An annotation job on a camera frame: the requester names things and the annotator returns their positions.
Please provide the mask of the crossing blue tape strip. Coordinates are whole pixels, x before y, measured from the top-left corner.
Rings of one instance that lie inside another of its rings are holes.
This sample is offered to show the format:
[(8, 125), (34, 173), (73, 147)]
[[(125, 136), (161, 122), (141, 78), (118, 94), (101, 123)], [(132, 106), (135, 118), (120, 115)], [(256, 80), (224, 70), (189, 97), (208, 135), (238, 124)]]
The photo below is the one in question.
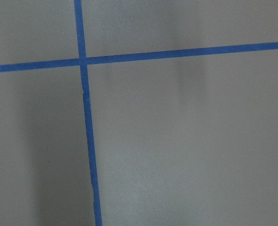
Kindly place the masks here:
[[(157, 51), (157, 52), (148, 52), (148, 53), (94, 56), (94, 57), (86, 58), (84, 62), (87, 65), (98, 65), (98, 64), (109, 64), (109, 63), (119, 63), (119, 62), (143, 61), (143, 60), (178, 58), (178, 57), (194, 57), (194, 56), (204, 56), (204, 55), (265, 51), (265, 50), (276, 50), (276, 49), (278, 49), (278, 42), (269, 42), (269, 43), (242, 44), (242, 45), (230, 45), (230, 46), (219, 46), (219, 47), (192, 48), (192, 49), (182, 49), (182, 50), (168, 50), (168, 51)], [(18, 63), (18, 64), (6, 64), (6, 65), (0, 65), (0, 73), (47, 69), (47, 68), (70, 67), (70, 66), (79, 66), (79, 65), (80, 65), (80, 59), (78, 58), (28, 62), (28, 63)]]

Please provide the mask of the long blue tape strip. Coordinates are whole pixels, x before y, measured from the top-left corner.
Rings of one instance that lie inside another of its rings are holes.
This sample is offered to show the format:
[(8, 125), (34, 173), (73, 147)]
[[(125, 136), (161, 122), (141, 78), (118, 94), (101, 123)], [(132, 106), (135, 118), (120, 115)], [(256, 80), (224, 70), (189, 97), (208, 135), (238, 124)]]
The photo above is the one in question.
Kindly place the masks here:
[(84, 105), (84, 117), (85, 127), (88, 145), (88, 156), (89, 156), (89, 168), (90, 168), (90, 180), (93, 191), (93, 210), (95, 225), (102, 225), (102, 214), (99, 197), (98, 187), (98, 172), (96, 164), (95, 144), (94, 144), (94, 132), (90, 105), (90, 86), (89, 86), (89, 73), (86, 56), (85, 36), (83, 27), (83, 16), (82, 16), (82, 2), (80, 0), (74, 1), (74, 12), (77, 32), (77, 45), (79, 53), (79, 64), (80, 64), (80, 75), (83, 90), (83, 105)]

